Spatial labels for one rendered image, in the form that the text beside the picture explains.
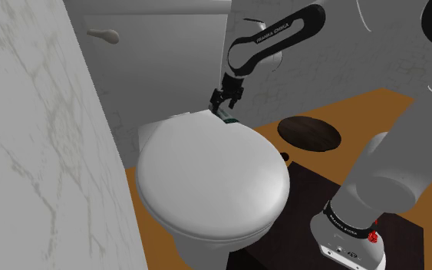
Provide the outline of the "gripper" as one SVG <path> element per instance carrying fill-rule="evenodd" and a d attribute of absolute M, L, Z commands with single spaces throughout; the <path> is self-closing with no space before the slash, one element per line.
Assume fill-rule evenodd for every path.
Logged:
<path fill-rule="evenodd" d="M 209 108 L 211 112 L 216 113 L 220 104 L 224 100 L 228 99 L 230 99 L 228 107 L 233 109 L 237 101 L 242 97 L 242 83 L 243 79 L 224 74 L 220 88 L 214 90 L 214 93 L 209 100 Z"/>

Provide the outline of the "small green and white tube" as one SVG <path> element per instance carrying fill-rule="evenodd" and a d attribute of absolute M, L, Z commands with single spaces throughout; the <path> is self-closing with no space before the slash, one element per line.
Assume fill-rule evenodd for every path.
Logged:
<path fill-rule="evenodd" d="M 216 116 L 220 118 L 224 123 L 238 123 L 239 121 L 232 115 L 225 112 L 221 107 L 216 111 Z"/>

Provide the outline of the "white toilet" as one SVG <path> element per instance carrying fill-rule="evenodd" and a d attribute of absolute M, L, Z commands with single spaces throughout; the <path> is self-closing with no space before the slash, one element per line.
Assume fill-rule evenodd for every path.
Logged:
<path fill-rule="evenodd" d="M 192 270 L 226 270 L 289 196 L 278 150 L 209 100 L 231 0 L 63 0 L 123 165 Z"/>

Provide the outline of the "dark brown round mat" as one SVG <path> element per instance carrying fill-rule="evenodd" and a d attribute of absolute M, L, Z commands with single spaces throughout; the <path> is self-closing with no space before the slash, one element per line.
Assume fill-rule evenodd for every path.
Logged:
<path fill-rule="evenodd" d="M 326 152 L 341 144 L 341 134 L 335 127 L 313 117 L 286 117 L 279 122 L 277 131 L 284 141 L 302 150 Z"/>

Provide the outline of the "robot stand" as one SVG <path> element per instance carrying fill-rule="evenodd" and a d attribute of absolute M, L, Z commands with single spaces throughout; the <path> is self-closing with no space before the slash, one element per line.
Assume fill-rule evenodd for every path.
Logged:
<path fill-rule="evenodd" d="M 226 270 L 351 270 L 322 253 L 310 230 L 339 185 L 292 162 L 289 198 L 270 230 L 257 242 L 229 254 Z M 424 230 L 395 214 L 378 219 L 385 270 L 424 270 Z"/>

